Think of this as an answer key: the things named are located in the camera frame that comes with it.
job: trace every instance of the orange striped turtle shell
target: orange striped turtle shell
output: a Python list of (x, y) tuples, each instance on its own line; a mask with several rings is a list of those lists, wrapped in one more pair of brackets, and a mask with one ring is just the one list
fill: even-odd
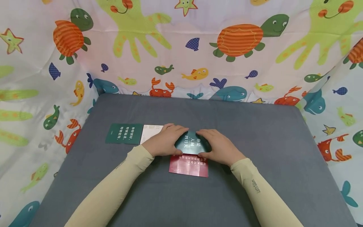
[(54, 43), (62, 55), (70, 57), (83, 46), (83, 34), (72, 22), (57, 20), (56, 25), (53, 31)]
[(219, 34), (217, 46), (226, 55), (238, 57), (255, 48), (263, 34), (262, 29), (253, 24), (229, 26)]
[(363, 62), (363, 38), (353, 47), (348, 55), (348, 59), (352, 63)]

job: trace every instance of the hand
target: hand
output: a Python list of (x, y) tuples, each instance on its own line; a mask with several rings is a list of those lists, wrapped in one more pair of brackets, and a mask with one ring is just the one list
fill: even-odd
[(174, 144), (189, 128), (172, 123), (164, 125), (161, 132), (145, 141), (142, 146), (153, 156), (182, 155)]
[(197, 134), (206, 138), (212, 147), (211, 152), (199, 153), (199, 157), (208, 158), (229, 167), (246, 158), (226, 136), (215, 129), (201, 129), (197, 131)]

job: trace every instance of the cartoon print fabric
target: cartoon print fabric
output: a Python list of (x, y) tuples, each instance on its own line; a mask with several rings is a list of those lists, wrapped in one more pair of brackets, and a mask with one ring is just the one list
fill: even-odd
[(103, 93), (295, 105), (363, 224), (362, 10), (358, 0), (0, 7), (0, 226), (30, 223)]

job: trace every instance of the gray table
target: gray table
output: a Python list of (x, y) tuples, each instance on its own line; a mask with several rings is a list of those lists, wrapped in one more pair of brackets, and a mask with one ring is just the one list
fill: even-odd
[[(62, 227), (133, 145), (106, 144), (112, 123), (217, 129), (249, 157), (305, 227), (356, 227), (299, 110), (292, 106), (103, 94), (83, 125), (31, 227)], [(108, 226), (260, 226), (228, 169), (209, 177), (168, 172), (169, 157), (140, 175)]]

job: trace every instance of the green card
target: green card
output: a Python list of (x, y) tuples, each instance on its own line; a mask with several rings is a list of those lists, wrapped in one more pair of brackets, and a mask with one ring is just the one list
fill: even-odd
[(106, 137), (106, 143), (140, 144), (142, 124), (113, 123)]
[(200, 152), (210, 152), (212, 150), (208, 140), (194, 131), (187, 131), (175, 142), (175, 147), (183, 154), (199, 154)]

